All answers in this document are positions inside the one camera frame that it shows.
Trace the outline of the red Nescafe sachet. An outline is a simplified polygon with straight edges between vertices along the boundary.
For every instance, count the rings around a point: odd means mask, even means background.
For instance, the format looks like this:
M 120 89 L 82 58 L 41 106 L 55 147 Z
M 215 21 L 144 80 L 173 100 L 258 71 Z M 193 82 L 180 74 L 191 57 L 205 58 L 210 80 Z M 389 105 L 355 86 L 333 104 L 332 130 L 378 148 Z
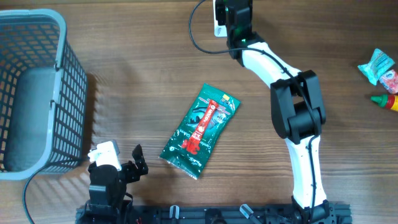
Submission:
M 199 121 L 195 131 L 192 133 L 189 139 L 186 139 L 182 143 L 182 148 L 186 149 L 189 153 L 193 155 L 197 155 L 200 150 L 199 144 L 200 141 L 210 123 L 216 109 L 218 107 L 218 103 L 214 100 L 210 100 L 208 107 L 206 108 L 205 114 L 202 119 Z

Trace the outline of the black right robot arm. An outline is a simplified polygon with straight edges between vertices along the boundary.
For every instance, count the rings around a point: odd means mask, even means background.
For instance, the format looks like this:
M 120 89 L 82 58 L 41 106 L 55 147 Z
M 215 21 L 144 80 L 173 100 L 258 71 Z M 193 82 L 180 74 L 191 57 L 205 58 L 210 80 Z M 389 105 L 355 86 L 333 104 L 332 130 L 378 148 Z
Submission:
M 326 114 L 317 75 L 285 63 L 252 29 L 252 1 L 213 3 L 215 35 L 226 37 L 228 52 L 271 91 L 271 118 L 285 141 L 294 174 L 293 205 L 304 223 L 328 216 L 318 148 Z

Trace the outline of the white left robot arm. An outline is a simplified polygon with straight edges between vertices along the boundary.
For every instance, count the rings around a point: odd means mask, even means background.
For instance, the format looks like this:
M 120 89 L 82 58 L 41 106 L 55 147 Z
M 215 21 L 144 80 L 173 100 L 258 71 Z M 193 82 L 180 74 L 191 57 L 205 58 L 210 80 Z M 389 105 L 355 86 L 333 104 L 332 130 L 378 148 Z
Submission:
M 127 184 L 137 182 L 148 174 L 142 146 L 132 150 L 133 161 L 121 164 L 116 141 L 97 145 L 88 153 L 90 165 L 90 199 L 76 216 L 77 223 L 141 223 L 132 217 L 132 200 L 125 200 Z

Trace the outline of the green 3M gloves packet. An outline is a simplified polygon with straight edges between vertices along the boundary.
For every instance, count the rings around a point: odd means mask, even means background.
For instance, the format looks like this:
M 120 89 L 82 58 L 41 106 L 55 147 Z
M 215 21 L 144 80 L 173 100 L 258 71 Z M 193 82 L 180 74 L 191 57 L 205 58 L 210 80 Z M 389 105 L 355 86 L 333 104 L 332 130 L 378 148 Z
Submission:
M 159 157 L 197 179 L 241 101 L 205 83 Z

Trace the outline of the red white tissue pack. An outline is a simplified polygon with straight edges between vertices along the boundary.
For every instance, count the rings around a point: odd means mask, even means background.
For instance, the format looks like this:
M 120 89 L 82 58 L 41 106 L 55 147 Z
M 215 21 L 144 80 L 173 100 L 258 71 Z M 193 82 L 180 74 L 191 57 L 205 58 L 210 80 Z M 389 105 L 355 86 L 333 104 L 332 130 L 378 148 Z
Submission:
M 396 94 L 398 92 L 397 72 L 395 70 L 387 71 L 380 77 L 379 82 L 390 94 Z

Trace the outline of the light blue wipes pack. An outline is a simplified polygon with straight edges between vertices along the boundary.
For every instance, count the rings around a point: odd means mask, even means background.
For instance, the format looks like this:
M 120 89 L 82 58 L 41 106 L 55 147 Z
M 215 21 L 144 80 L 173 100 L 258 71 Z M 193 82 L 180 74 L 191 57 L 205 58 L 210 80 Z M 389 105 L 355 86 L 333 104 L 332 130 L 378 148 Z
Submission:
M 380 49 L 375 49 L 370 61 L 366 64 L 358 65 L 358 69 L 364 76 L 366 76 L 370 84 L 377 85 L 380 77 L 394 64 L 395 61 L 390 58 L 390 56 Z

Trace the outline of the red sauce bottle green cap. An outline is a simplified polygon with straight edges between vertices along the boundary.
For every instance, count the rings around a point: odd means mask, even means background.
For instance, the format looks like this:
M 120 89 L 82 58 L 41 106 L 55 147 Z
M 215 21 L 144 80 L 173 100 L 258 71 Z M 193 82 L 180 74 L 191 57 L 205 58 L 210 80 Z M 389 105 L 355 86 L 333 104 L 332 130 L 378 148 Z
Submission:
M 381 108 L 398 111 L 397 95 L 372 96 L 371 101 L 375 102 Z

